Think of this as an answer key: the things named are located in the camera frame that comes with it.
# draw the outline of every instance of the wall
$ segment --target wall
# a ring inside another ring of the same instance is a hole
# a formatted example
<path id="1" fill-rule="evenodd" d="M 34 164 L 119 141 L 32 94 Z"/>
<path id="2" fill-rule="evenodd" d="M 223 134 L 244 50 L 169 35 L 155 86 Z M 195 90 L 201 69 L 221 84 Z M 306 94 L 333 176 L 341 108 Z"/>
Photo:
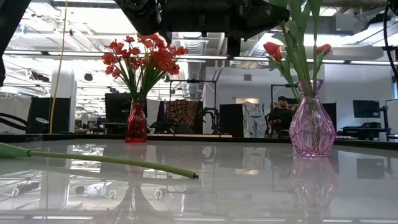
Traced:
<path id="1" fill-rule="evenodd" d="M 326 102 L 337 102 L 337 130 L 360 126 L 367 119 L 354 118 L 353 100 L 379 100 L 380 106 L 394 97 L 389 66 L 325 65 Z M 369 119 L 381 122 L 381 119 Z"/>

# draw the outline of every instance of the patterned fabric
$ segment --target patterned fabric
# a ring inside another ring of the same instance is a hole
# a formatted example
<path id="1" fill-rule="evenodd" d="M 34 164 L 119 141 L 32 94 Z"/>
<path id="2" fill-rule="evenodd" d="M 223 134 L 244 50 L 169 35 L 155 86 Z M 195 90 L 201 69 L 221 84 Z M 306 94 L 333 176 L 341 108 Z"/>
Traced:
<path id="1" fill-rule="evenodd" d="M 174 119 L 177 123 L 189 124 L 192 129 L 198 113 L 199 102 L 176 100 L 166 102 L 167 119 Z"/>
<path id="2" fill-rule="evenodd" d="M 244 102 L 243 135 L 245 138 L 264 138 L 267 129 L 266 105 Z"/>

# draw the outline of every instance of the white table surface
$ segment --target white table surface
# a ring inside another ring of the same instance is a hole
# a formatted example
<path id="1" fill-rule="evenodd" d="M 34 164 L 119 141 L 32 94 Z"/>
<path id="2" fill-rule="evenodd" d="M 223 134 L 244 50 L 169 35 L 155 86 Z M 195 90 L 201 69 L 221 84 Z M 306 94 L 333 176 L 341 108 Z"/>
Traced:
<path id="1" fill-rule="evenodd" d="M 15 145 L 158 162 L 200 178 L 90 161 L 0 160 L 0 223 L 398 223 L 395 151 L 335 146 L 328 159 L 311 160 L 290 144 Z M 32 182 L 39 188 L 15 190 Z"/>

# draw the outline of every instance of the ceiling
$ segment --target ceiling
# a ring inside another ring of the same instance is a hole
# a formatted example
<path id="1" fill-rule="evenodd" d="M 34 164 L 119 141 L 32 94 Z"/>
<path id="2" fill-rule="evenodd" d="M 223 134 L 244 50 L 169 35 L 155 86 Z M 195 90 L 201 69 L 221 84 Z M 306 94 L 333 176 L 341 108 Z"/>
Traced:
<path id="1" fill-rule="evenodd" d="M 323 6 L 320 10 L 321 16 L 325 24 L 330 23 L 332 25 L 329 30 L 324 31 L 325 34 L 320 36 L 319 43 L 333 42 L 334 44 L 332 43 L 332 45 L 337 47 L 339 45 L 358 44 L 359 42 L 352 37 L 352 34 L 362 33 L 365 30 L 366 22 L 374 17 L 377 9 L 380 10 L 380 7 L 383 7 L 385 3 L 386 1 L 384 0 L 323 1 Z M 126 35 L 133 37 L 137 35 L 127 17 L 112 0 L 69 0 L 68 5 L 67 33 L 65 35 L 66 52 L 73 52 L 74 55 L 80 54 L 76 52 L 97 52 L 101 55 L 102 52 L 107 51 L 104 46 L 114 39 L 122 40 Z M 7 49 L 38 52 L 61 51 L 64 13 L 64 0 L 32 0 Z M 368 31 L 367 35 L 374 35 L 374 33 L 379 31 L 375 28 L 372 32 Z M 264 56 L 262 45 L 267 41 L 275 40 L 272 35 L 276 32 L 278 32 L 277 28 L 260 33 L 246 42 L 242 40 L 241 56 Z M 396 32 L 391 32 L 389 40 L 398 44 L 398 40 L 396 40 L 398 36 L 394 35 Z M 200 34 L 196 33 L 179 32 L 173 33 L 172 43 L 176 46 L 188 47 L 191 50 L 190 54 L 194 55 L 224 55 L 226 53 L 226 40 L 227 38 L 222 33 L 208 33 L 208 37 L 201 37 Z M 313 44 L 311 40 L 312 36 L 306 35 L 306 45 L 311 46 Z M 342 49 L 344 53 L 340 55 L 336 53 L 335 57 L 340 58 L 342 57 L 341 55 L 347 55 L 347 52 L 350 52 L 353 57 L 359 58 L 366 55 L 363 52 L 355 53 L 355 50 L 354 46 L 346 51 Z M 11 53 L 3 56 L 3 59 L 6 66 L 6 80 L 5 87 L 0 89 L 0 96 L 15 94 L 49 96 L 53 66 L 58 65 L 58 55 L 37 56 Z M 75 70 L 77 70 L 75 75 L 78 80 L 78 108 L 90 107 L 93 110 L 94 107 L 95 113 L 104 113 L 103 97 L 105 93 L 109 92 L 109 86 L 120 92 L 126 91 L 121 80 L 115 80 L 104 73 L 105 66 L 100 60 L 100 56 L 96 58 L 66 57 L 65 60 L 72 60 Z M 182 68 L 181 72 L 172 78 L 215 78 L 214 75 L 204 75 L 206 67 L 213 67 L 215 68 L 213 72 L 220 70 L 219 84 L 232 83 L 240 85 L 243 83 L 242 74 L 252 73 L 253 77 L 258 78 L 259 82 L 261 82 L 265 78 L 259 74 L 262 73 L 264 68 L 269 68 L 267 63 L 219 62 L 215 63 L 214 60 L 199 59 L 181 60 L 179 62 Z M 47 82 L 30 78 L 32 72 L 48 78 Z M 84 79 L 86 73 L 92 74 L 92 81 L 89 82 Z M 275 80 L 280 78 L 277 72 L 268 73 L 275 76 Z M 174 98 L 196 100 L 200 99 L 203 89 L 200 86 L 190 86 L 186 83 L 178 82 L 173 82 L 173 88 L 177 90 Z M 160 81 L 149 96 L 152 99 L 163 100 L 168 98 L 169 83 Z"/>

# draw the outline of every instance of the man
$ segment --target man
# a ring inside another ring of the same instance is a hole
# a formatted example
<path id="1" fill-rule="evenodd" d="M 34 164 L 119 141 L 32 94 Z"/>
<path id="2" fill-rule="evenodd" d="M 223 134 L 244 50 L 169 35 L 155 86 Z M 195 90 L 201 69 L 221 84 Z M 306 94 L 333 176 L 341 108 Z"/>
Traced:
<path id="1" fill-rule="evenodd" d="M 287 107 L 287 98 L 278 97 L 278 105 L 272 110 L 268 124 L 274 127 L 274 131 L 279 133 L 281 130 L 289 130 L 293 119 L 293 111 Z"/>

